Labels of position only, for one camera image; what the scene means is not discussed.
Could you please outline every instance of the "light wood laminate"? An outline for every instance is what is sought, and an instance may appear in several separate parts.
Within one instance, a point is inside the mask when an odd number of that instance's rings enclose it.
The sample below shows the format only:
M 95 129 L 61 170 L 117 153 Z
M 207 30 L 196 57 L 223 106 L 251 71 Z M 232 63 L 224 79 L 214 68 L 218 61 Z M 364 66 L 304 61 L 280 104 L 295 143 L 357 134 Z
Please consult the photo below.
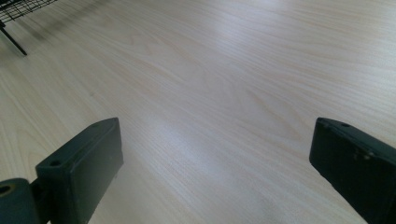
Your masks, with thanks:
M 6 28 L 0 179 L 119 117 L 92 224 L 365 223 L 308 155 L 317 117 L 396 147 L 394 1 L 60 0 Z

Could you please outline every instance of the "screw hole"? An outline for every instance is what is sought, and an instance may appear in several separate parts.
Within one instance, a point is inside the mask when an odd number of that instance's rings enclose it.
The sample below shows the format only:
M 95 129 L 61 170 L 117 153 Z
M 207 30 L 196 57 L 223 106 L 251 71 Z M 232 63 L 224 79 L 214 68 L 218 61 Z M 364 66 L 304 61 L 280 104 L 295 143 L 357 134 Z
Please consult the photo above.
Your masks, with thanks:
M 11 190 L 11 187 L 8 185 L 0 187 L 0 196 L 7 194 Z
M 61 164 L 60 161 L 52 161 L 49 165 L 50 166 L 59 166 Z

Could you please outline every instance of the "wire rack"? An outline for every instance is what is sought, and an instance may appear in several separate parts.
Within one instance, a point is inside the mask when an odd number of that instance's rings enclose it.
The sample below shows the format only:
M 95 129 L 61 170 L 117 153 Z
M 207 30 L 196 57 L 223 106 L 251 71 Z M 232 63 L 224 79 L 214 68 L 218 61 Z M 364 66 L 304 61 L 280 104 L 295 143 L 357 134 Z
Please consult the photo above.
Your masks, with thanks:
M 57 0 L 0 0 L 0 21 L 14 21 Z

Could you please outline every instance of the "black metal leg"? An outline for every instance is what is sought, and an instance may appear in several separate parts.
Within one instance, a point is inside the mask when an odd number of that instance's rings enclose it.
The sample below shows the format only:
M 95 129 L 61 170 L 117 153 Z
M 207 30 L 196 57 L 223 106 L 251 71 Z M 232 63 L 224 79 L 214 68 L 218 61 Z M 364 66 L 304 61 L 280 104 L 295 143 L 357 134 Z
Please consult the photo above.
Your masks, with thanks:
M 17 43 L 17 41 L 15 41 L 14 38 L 12 38 L 9 33 L 7 33 L 4 27 L 0 27 L 0 30 L 15 45 L 15 47 L 17 47 L 22 52 L 22 54 L 27 55 L 26 51 L 24 51 L 24 49 Z

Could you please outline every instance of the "metal wire grid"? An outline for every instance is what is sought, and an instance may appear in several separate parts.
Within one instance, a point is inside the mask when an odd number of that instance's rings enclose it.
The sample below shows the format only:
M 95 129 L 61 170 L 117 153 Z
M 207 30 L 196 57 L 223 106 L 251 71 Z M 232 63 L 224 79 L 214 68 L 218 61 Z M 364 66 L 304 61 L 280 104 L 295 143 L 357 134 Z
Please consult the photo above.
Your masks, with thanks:
M 57 0 L 0 0 L 0 21 L 8 22 L 36 11 Z

